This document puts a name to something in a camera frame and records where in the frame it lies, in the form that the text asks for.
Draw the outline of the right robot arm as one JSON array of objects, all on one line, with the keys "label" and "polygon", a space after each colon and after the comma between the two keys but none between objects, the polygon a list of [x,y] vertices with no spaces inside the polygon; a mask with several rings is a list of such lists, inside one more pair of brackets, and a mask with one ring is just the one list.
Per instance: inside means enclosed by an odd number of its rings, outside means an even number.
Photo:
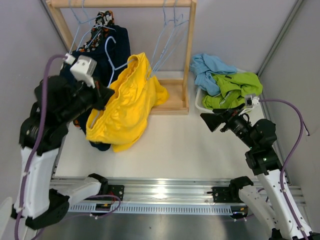
[{"label": "right robot arm", "polygon": [[245,153],[246,163],[269,201],[261,198],[247,176],[230,181],[229,198],[245,203],[272,240],[318,240],[320,234],[314,232],[302,216],[285,183],[285,168],[273,148],[277,140],[276,125],[265,118],[251,124],[248,114],[242,112],[243,108],[242,104],[237,108],[215,109],[211,113],[200,114],[211,132],[223,124],[222,133],[231,131],[249,148]]}]

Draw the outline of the light blue shorts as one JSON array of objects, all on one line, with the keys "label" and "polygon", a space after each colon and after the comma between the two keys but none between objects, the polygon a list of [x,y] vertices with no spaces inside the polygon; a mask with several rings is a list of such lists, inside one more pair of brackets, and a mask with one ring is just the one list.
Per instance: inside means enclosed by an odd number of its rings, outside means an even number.
[{"label": "light blue shorts", "polygon": [[237,73],[237,68],[234,65],[228,65],[218,56],[206,53],[194,55],[189,70],[195,75],[194,84],[210,96],[218,96],[221,93],[213,75]]}]

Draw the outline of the yellow shorts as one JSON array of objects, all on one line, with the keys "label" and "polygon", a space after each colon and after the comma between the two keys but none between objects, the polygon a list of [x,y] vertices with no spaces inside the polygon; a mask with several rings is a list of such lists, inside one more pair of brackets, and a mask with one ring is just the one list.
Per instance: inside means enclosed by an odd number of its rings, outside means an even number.
[{"label": "yellow shorts", "polygon": [[169,99],[168,90],[153,75],[144,52],[133,54],[110,88],[105,109],[93,109],[86,122],[86,139],[110,144],[114,152],[129,149],[143,135],[151,109]]}]

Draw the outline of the aluminium mounting rail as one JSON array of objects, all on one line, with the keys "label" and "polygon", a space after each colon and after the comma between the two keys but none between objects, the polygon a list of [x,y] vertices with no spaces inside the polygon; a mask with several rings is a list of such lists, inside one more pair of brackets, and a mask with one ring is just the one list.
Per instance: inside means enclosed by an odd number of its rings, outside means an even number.
[{"label": "aluminium mounting rail", "polygon": [[121,204],[102,206],[104,200],[84,200],[69,208],[74,213],[232,215],[244,209],[244,203],[217,203],[213,187],[228,187],[229,179],[109,178],[120,185]]}]

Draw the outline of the navy blue shorts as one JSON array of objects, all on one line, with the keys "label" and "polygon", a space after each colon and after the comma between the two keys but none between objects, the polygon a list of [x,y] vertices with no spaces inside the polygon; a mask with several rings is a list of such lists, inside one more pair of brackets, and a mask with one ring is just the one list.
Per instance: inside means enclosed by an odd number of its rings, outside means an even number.
[{"label": "navy blue shorts", "polygon": [[[80,55],[88,56],[92,59],[94,59],[97,64],[95,67],[95,70],[93,72],[93,76],[97,77],[101,84],[105,87],[108,86],[111,76],[112,76],[112,66],[109,63],[107,54],[105,52],[105,42],[108,37],[113,37],[115,40],[115,43],[113,40],[109,40],[107,43],[107,52],[109,54],[110,60],[112,61],[115,68],[118,68],[122,66],[123,64],[127,63],[127,60],[129,56],[131,55],[131,49],[130,49],[130,41],[129,41],[129,35],[126,28],[121,27],[119,25],[111,26],[112,29],[105,28],[106,30],[109,30],[107,33],[103,34],[102,41],[96,42],[97,47],[94,48],[94,42],[91,43],[89,46],[89,49],[85,49],[84,52],[82,52],[80,49],[78,51],[73,51],[71,54],[75,57],[77,60]],[[119,74],[126,68],[127,66],[122,67],[121,69],[115,70],[111,83],[113,83],[115,80],[117,80]],[[59,73],[60,76],[64,77],[69,84],[76,83],[76,79],[70,72],[70,65],[63,64],[62,69]],[[76,120],[73,121],[74,125],[79,127],[84,134],[86,134],[86,124],[88,117],[92,111],[92,108],[89,108],[85,113],[81,114]],[[92,147],[98,149],[99,151],[107,151],[111,145],[108,143],[95,143],[95,142],[89,142]]]}]

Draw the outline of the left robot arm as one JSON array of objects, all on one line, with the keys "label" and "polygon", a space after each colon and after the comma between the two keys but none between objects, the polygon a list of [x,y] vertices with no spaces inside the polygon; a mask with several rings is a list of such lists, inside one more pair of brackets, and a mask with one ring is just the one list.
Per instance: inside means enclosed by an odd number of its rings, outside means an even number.
[{"label": "left robot arm", "polygon": [[98,80],[87,86],[54,75],[41,80],[34,93],[36,102],[20,128],[22,173],[11,217],[25,218],[27,227],[40,230],[60,222],[71,206],[108,196],[108,180],[96,173],[66,190],[51,188],[50,182],[68,124],[91,108],[101,110],[115,92]]}]

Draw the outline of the wooden clothes rack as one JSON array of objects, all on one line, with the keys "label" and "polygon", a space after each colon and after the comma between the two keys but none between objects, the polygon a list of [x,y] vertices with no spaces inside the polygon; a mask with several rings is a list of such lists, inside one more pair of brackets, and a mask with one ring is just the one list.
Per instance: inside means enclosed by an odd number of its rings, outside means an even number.
[{"label": "wooden clothes rack", "polygon": [[62,38],[65,47],[74,51],[78,46],[75,43],[77,33],[72,35],[61,9],[74,8],[189,8],[188,29],[183,35],[187,39],[184,71],[161,71],[156,73],[159,83],[169,93],[168,100],[151,109],[152,115],[188,115],[189,93],[188,79],[192,55],[193,32],[195,27],[196,6],[195,0],[47,0],[46,7],[57,32]]}]

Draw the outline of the white plastic basket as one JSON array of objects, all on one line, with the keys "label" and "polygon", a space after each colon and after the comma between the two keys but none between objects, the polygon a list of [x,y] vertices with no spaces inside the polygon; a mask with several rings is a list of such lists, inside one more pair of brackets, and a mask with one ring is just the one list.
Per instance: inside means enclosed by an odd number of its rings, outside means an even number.
[{"label": "white plastic basket", "polygon": [[203,97],[206,95],[206,91],[202,90],[201,88],[197,88],[195,95],[195,107],[202,113],[211,113],[212,110],[205,108],[202,103]]}]

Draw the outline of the lime green shorts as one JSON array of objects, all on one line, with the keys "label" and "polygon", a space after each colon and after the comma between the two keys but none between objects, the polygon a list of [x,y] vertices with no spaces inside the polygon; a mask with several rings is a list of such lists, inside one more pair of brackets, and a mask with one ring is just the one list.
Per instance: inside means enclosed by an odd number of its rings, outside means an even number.
[{"label": "lime green shorts", "polygon": [[252,72],[237,72],[235,74],[212,74],[220,94],[206,94],[202,105],[209,110],[236,108],[245,102],[245,96],[260,95],[263,91],[258,76]]}]

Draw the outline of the patterned camouflage shorts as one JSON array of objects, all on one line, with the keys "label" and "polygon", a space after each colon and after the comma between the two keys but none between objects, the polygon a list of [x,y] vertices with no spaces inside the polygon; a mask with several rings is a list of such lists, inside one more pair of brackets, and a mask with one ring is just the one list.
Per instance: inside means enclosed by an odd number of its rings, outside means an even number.
[{"label": "patterned camouflage shorts", "polygon": [[78,52],[88,53],[95,51],[108,37],[109,33],[115,31],[114,14],[111,10],[99,11],[94,20],[95,23],[90,30],[91,37],[76,49]]}]

